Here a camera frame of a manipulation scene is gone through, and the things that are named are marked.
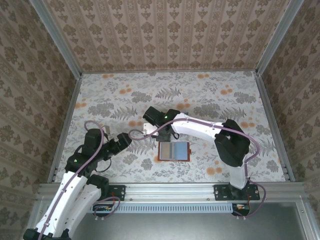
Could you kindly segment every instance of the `aluminum frame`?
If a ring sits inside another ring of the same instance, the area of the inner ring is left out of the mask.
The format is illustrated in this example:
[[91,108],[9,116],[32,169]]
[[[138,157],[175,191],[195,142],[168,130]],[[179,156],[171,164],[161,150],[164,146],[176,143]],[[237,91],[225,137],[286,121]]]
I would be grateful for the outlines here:
[[[117,183],[110,185],[126,185],[123,203],[142,204],[221,204],[243,203],[245,201],[215,201],[214,185],[221,182],[209,183]],[[299,218],[308,240],[319,240],[319,228],[308,202],[302,182],[260,182],[266,189],[266,203],[295,203]],[[46,212],[54,198],[59,183],[41,184],[36,201],[31,212],[28,228],[34,228],[41,216]]]
[[294,182],[295,181],[294,172],[292,171],[292,168],[291,168],[291,165],[289,162],[289,158],[288,158],[288,155],[287,155],[287,152],[285,149],[285,145],[284,145],[284,142],[282,141],[281,134],[280,134],[280,131],[279,131],[279,128],[277,125],[277,121],[276,121],[274,112],[271,107],[271,103],[269,101],[269,97],[268,97],[267,90],[266,90],[265,84],[263,82],[262,76],[261,76],[261,74],[258,73],[254,77],[255,77],[255,82],[256,82],[257,88],[260,93],[260,97],[261,97],[262,105],[263,105],[264,112],[266,115],[266,119],[269,122],[270,131],[272,134],[272,138],[274,141],[276,151],[279,155],[279,159],[280,159],[281,163],[284,164],[284,167],[286,168],[287,175],[289,176],[289,180]]
[[201,73],[201,72],[252,72],[254,68],[244,69],[166,69],[166,70],[125,70],[125,71],[84,71],[82,74],[140,74],[140,73]]
[[58,166],[59,166],[59,163],[60,163],[60,160],[62,157],[62,153],[64,151],[64,146],[65,146],[66,139],[68,136],[68,131],[69,131],[71,119],[72,119],[72,116],[73,116],[73,113],[75,110],[75,106],[76,106],[77,98],[79,95],[81,83],[82,83],[81,78],[75,82],[75,86],[73,89],[69,108],[68,108],[68,111],[66,112],[66,115],[65,115],[65,119],[64,119],[62,131],[61,131],[61,135],[59,138],[59,142],[58,142],[58,145],[56,146],[56,150],[55,150],[55,154],[53,157],[53,161],[52,161],[50,173],[49,173],[49,176],[47,179],[47,183],[51,183],[52,181],[54,181],[54,177],[55,177],[56,171],[58,169]]
[[288,28],[290,27],[292,21],[297,15],[301,5],[304,3],[304,0],[293,0],[290,1],[278,26],[276,27],[268,45],[265,48],[257,66],[256,71],[259,74],[263,74],[270,62],[271,58],[275,54],[279,44],[284,38]]

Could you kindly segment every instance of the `floral wallpaper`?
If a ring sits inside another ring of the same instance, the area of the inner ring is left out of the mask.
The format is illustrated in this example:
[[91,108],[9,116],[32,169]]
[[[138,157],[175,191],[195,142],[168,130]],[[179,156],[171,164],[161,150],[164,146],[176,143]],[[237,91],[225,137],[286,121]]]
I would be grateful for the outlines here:
[[75,85],[27,0],[0,1],[0,240],[20,240]]
[[262,75],[297,181],[320,219],[320,1],[305,0]]
[[[145,123],[142,116],[150,106],[163,112],[177,109],[214,122],[225,122],[228,118],[237,121],[261,146],[260,155],[249,162],[251,178],[260,182],[285,181],[251,71],[83,74],[55,181],[61,181],[67,159],[83,144],[86,120],[109,126],[113,138],[131,129],[142,129]],[[133,141],[126,150],[112,157],[108,171],[99,174],[112,183],[229,180],[229,171],[215,145],[189,135],[180,136],[179,141],[190,143],[190,162],[158,161],[158,143],[148,138]],[[108,165],[108,161],[101,161],[97,170]]]
[[83,72],[255,69],[290,0],[45,0]]

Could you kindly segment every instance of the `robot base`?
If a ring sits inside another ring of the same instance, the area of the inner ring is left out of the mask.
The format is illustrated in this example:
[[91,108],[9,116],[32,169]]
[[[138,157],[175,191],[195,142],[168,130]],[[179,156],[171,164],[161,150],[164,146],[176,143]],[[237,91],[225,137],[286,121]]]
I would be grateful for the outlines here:
[[[65,229],[61,235],[61,237],[53,237],[52,234],[49,236],[43,235],[42,240],[71,240],[68,234],[69,230]],[[40,233],[37,229],[27,229],[23,235],[24,240],[38,240]]]
[[260,200],[258,187],[247,182],[243,189],[238,189],[229,184],[214,185],[214,197],[216,201],[247,201]]

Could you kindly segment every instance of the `floral tablecloth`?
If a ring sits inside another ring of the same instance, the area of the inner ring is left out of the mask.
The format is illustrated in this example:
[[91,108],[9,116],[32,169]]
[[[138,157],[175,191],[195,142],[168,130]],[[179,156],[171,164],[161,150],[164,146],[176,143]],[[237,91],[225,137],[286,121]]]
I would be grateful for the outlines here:
[[[285,181],[251,71],[82,75],[55,181],[61,181],[68,157],[83,144],[86,120],[109,126],[112,138],[121,132],[142,129],[145,122],[142,116],[150,106],[162,112],[177,109],[213,122],[235,120],[261,146],[259,156],[249,162],[251,178],[259,182]],[[190,162],[158,161],[158,143],[149,138],[133,141],[112,158],[108,171],[99,174],[108,177],[111,183],[228,182],[228,169],[214,145],[188,135],[182,135],[179,141],[190,142]],[[108,161],[101,161],[98,170],[108,165]]]

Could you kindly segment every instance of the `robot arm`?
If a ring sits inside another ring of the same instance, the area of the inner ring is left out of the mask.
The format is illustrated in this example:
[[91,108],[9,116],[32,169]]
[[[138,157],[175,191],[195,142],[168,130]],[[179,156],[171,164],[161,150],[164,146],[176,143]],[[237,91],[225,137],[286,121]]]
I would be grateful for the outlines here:
[[246,186],[244,160],[249,152],[250,141],[239,134],[214,127],[220,126],[243,133],[235,121],[228,119],[226,122],[210,122],[190,117],[173,109],[163,113],[154,107],[149,107],[143,118],[149,122],[149,124],[146,123],[143,126],[145,135],[151,134],[169,121],[179,119],[179,121],[167,125],[152,137],[156,138],[158,142],[169,142],[171,135],[186,134],[214,143],[221,160],[228,166],[230,184],[240,190]]
[[[109,180],[91,173],[97,168],[99,161],[109,160],[130,145],[132,140],[127,133],[119,134],[118,141],[111,139],[103,144],[96,157],[63,190],[77,170],[97,151],[101,137],[99,129],[88,130],[84,144],[68,158],[62,182],[49,208],[34,229],[25,231],[24,240],[38,240],[40,233],[42,233],[41,239],[45,240],[71,240],[75,229],[90,207],[96,201],[108,196]],[[53,214],[48,219],[52,209],[54,209]]]

